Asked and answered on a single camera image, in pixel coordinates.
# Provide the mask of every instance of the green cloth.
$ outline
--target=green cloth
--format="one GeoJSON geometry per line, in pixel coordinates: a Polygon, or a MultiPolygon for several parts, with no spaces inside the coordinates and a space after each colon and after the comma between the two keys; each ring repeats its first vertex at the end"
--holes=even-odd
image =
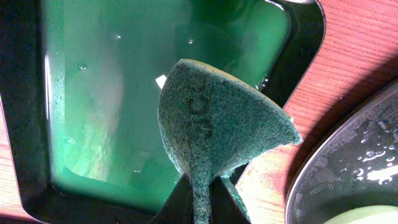
{"type": "Polygon", "coordinates": [[[180,60],[169,73],[158,120],[170,160],[189,176],[196,224],[209,221],[209,184],[215,177],[229,177],[267,150],[302,141],[290,118],[266,96],[194,60],[180,60]]]}

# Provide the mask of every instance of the wooden table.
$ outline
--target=wooden table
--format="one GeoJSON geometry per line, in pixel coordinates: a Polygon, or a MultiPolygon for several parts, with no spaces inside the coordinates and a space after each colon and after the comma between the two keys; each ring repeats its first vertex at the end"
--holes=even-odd
{"type": "MultiPolygon", "coordinates": [[[[347,112],[398,78],[398,0],[321,0],[326,37],[285,111],[304,137],[254,159],[237,184],[253,223],[284,223],[290,182],[316,143],[347,112]]],[[[0,111],[0,212],[22,210],[0,111]]]]}

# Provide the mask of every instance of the green liquid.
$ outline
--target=green liquid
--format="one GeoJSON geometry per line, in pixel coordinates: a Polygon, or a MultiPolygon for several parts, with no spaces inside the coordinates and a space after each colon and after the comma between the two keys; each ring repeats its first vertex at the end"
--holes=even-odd
{"type": "Polygon", "coordinates": [[[47,0],[52,182],[157,212],[179,176],[159,134],[156,78],[181,58],[255,87],[290,32],[265,1],[47,0]]]}

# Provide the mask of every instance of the table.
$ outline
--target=table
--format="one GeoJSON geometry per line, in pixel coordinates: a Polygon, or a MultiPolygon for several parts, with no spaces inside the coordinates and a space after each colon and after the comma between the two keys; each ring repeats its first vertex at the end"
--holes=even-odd
{"type": "MultiPolygon", "coordinates": [[[[398,0],[321,0],[326,37],[285,111],[304,138],[254,159],[239,180],[253,223],[284,223],[291,180],[307,154],[347,113],[398,78],[398,0]]],[[[0,110],[0,215],[30,219],[19,200],[0,110]]]]}

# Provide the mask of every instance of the wood grain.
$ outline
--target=wood grain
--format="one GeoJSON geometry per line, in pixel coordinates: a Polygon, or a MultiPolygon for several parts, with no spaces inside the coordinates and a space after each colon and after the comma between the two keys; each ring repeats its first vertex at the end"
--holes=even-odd
{"type": "MultiPolygon", "coordinates": [[[[254,159],[237,184],[253,223],[284,223],[290,181],[308,152],[347,112],[398,77],[397,0],[321,0],[322,49],[285,111],[305,141],[254,159]]],[[[1,215],[27,218],[0,114],[1,215]]]]}

